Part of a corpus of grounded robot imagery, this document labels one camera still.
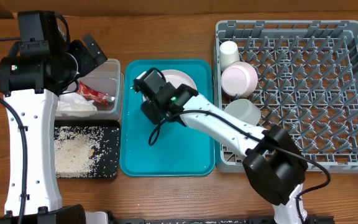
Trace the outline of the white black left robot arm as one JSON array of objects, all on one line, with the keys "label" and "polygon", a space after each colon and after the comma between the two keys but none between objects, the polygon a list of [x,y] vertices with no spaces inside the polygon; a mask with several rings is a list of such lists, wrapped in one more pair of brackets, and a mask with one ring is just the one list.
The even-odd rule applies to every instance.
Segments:
[{"label": "white black left robot arm", "polygon": [[0,103],[10,135],[10,179],[0,223],[112,223],[108,212],[64,206],[57,184],[54,124],[59,96],[106,61],[92,36],[71,40],[62,15],[17,15],[20,36],[0,61]]}]

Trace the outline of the small pink bowl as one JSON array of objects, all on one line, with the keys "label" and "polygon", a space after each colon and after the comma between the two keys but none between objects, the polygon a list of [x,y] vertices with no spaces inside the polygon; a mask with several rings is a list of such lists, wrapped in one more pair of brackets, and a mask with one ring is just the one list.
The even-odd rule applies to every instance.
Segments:
[{"label": "small pink bowl", "polygon": [[248,97],[258,84],[255,68],[247,62],[235,62],[228,66],[221,75],[221,86],[229,96]]}]

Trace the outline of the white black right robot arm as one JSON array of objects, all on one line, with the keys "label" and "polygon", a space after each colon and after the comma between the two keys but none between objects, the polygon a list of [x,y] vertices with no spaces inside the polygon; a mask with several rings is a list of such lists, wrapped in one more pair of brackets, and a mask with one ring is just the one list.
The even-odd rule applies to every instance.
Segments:
[{"label": "white black right robot arm", "polygon": [[205,133],[242,159],[252,188],[273,205],[276,223],[306,222],[300,193],[308,165],[286,130],[241,121],[194,88],[186,84],[174,87],[157,68],[135,78],[133,89],[145,97],[141,110],[156,125],[149,145],[155,144],[167,122]]}]

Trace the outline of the pale green cup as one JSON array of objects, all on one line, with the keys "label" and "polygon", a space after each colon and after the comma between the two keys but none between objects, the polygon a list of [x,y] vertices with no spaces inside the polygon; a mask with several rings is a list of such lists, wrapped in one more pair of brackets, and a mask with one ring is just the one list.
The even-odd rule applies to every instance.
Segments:
[{"label": "pale green cup", "polygon": [[219,47],[219,62],[221,70],[224,71],[233,63],[239,62],[238,46],[233,41],[225,41]]}]

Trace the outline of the red snack wrapper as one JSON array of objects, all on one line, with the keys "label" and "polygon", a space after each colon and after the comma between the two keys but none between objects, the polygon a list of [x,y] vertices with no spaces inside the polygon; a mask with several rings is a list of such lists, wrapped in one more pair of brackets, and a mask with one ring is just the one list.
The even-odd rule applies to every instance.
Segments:
[{"label": "red snack wrapper", "polygon": [[115,97],[107,93],[96,91],[89,86],[85,85],[83,82],[78,82],[77,94],[82,95],[84,98],[93,100],[96,103],[100,103],[104,106],[107,106],[109,103],[114,103]]}]

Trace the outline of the pale pink plate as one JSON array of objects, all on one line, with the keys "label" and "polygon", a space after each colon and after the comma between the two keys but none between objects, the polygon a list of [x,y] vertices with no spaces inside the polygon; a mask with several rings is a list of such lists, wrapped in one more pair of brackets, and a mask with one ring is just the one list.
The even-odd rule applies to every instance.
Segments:
[{"label": "pale pink plate", "polygon": [[161,72],[163,73],[166,81],[170,82],[175,88],[178,88],[181,84],[186,84],[197,90],[195,82],[186,73],[174,69],[162,70]]}]

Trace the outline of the grey green bowl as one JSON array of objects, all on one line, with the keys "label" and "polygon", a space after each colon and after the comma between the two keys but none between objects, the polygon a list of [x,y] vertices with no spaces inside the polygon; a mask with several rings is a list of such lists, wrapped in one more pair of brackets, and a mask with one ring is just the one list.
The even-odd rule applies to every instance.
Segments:
[{"label": "grey green bowl", "polygon": [[233,117],[256,126],[262,116],[261,110],[248,99],[238,99],[229,103],[224,111]]}]

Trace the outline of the white napkin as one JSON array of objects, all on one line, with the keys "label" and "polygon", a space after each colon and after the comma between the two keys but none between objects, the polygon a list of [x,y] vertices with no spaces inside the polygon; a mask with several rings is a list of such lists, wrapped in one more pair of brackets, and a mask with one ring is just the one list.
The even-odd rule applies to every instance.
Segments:
[{"label": "white napkin", "polygon": [[88,101],[77,93],[61,95],[58,100],[57,111],[96,111],[94,101]]}]

